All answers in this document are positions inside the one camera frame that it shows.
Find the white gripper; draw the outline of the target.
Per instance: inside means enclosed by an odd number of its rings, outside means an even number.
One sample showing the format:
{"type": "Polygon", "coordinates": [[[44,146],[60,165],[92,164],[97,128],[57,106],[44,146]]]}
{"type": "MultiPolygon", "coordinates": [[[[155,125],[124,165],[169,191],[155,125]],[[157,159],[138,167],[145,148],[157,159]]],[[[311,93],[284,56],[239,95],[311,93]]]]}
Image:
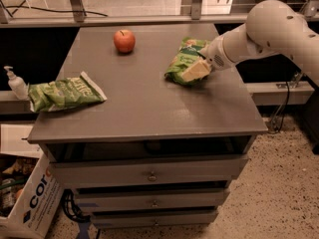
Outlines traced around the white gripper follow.
{"type": "Polygon", "coordinates": [[[185,82],[204,78],[210,74],[211,67],[215,70],[225,70],[235,65],[226,55],[223,35],[207,43],[198,53],[204,60],[197,60],[181,73],[181,78],[185,82]]]}

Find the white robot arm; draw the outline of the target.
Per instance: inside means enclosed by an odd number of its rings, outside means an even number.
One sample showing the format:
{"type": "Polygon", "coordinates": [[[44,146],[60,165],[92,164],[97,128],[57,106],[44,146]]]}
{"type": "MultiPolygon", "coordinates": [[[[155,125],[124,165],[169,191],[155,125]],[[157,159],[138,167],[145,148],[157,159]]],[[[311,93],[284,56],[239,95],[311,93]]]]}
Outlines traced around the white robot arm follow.
{"type": "Polygon", "coordinates": [[[199,53],[202,57],[180,74],[187,83],[206,77],[212,70],[281,54],[319,85],[319,34],[281,1],[256,4],[244,24],[216,37],[199,53]]]}

